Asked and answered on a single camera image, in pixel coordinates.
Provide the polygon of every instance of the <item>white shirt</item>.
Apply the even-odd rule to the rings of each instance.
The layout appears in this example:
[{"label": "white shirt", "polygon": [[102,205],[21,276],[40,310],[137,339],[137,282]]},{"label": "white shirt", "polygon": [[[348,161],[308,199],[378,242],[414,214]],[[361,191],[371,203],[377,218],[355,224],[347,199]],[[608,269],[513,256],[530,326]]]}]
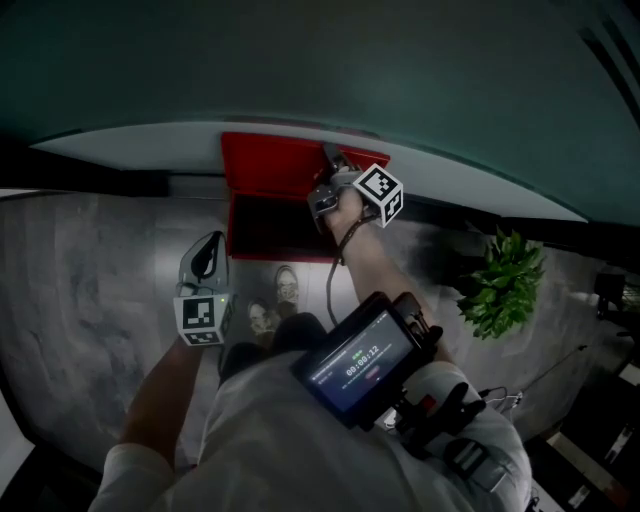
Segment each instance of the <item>white shirt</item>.
[{"label": "white shirt", "polygon": [[[459,437],[484,444],[506,469],[495,492],[462,480],[442,461],[413,458],[382,429],[347,430],[294,379],[299,353],[249,368],[218,391],[199,465],[179,480],[156,452],[117,445],[90,511],[245,510],[524,510],[529,460],[509,421],[480,413]],[[462,372],[436,362],[406,383],[407,398],[430,394],[437,404]],[[465,401],[479,399],[469,390]]]}]

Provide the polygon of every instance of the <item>black pants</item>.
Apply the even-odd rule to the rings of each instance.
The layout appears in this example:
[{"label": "black pants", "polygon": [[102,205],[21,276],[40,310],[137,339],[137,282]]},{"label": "black pants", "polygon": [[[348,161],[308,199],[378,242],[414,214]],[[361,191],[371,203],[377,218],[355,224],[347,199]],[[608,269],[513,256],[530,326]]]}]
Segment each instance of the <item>black pants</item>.
[{"label": "black pants", "polygon": [[247,342],[237,343],[231,347],[220,370],[220,384],[236,373],[270,357],[318,347],[326,335],[327,331],[311,313],[298,313],[286,318],[276,329],[270,350]]}]

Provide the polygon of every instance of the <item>timer display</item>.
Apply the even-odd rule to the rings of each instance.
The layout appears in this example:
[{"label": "timer display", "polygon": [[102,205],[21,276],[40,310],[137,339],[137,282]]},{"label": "timer display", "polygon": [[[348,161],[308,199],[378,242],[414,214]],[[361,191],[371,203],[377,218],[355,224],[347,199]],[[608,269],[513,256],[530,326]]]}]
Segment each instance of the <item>timer display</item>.
[{"label": "timer display", "polygon": [[310,380],[341,411],[385,377],[413,345],[386,311],[333,353]]}]

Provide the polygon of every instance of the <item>marker cube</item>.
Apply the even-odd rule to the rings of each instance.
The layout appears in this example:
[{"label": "marker cube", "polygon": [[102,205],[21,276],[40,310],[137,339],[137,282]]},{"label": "marker cube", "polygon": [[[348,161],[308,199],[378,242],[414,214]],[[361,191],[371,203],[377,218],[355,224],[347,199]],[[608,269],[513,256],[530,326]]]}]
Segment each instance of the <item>marker cube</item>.
[{"label": "marker cube", "polygon": [[222,345],[235,310],[228,293],[175,297],[173,309],[180,337],[187,345]]},{"label": "marker cube", "polygon": [[353,186],[380,210],[380,225],[383,228],[402,210],[402,183],[378,164],[373,164],[363,172]]}]

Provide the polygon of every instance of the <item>cable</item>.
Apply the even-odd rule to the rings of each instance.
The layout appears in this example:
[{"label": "cable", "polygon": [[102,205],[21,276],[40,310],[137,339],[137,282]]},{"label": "cable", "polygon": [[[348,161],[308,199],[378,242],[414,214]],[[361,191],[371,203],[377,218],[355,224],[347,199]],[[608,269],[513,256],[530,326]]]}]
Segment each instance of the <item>cable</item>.
[{"label": "cable", "polygon": [[480,398],[485,398],[486,396],[489,396],[489,393],[491,393],[492,391],[498,391],[499,389],[504,391],[504,397],[506,398],[508,391],[507,391],[507,388],[505,388],[504,386],[498,386],[497,388],[483,389],[478,394],[480,395]]},{"label": "cable", "polygon": [[353,223],[353,225],[349,228],[349,231],[344,235],[340,245],[338,245],[338,254],[333,260],[331,264],[331,270],[329,271],[329,277],[327,278],[327,310],[329,311],[329,318],[333,322],[333,325],[338,325],[338,321],[336,320],[336,316],[333,314],[333,309],[331,309],[331,280],[333,279],[333,274],[336,272],[336,268],[338,267],[338,263],[342,259],[342,251],[346,247],[347,243],[353,237],[356,230],[362,226],[363,224],[367,224],[371,221],[374,221],[378,218],[378,215],[369,215],[367,217],[363,217],[360,220],[357,220]]},{"label": "cable", "polygon": [[522,388],[522,393],[524,393],[525,391],[527,391],[531,386],[533,386],[536,382],[538,382],[540,379],[542,379],[543,377],[545,377],[549,372],[551,372],[552,370],[554,370],[555,368],[557,368],[558,366],[560,366],[562,363],[564,363],[567,359],[569,359],[573,354],[575,354],[578,351],[583,351],[585,348],[587,348],[587,345],[580,345],[579,347],[574,348],[571,352],[569,352],[566,356],[564,356],[560,361],[558,361],[556,364],[554,364],[551,368],[549,368],[546,372],[542,373],[541,375],[539,375],[538,377],[536,377],[535,379],[533,379],[531,382],[529,382],[529,384],[527,384],[524,388]]},{"label": "cable", "polygon": [[490,404],[491,402],[504,402],[507,398],[518,398],[518,395],[507,395],[502,398],[492,398],[491,400],[487,400],[486,403]]}]

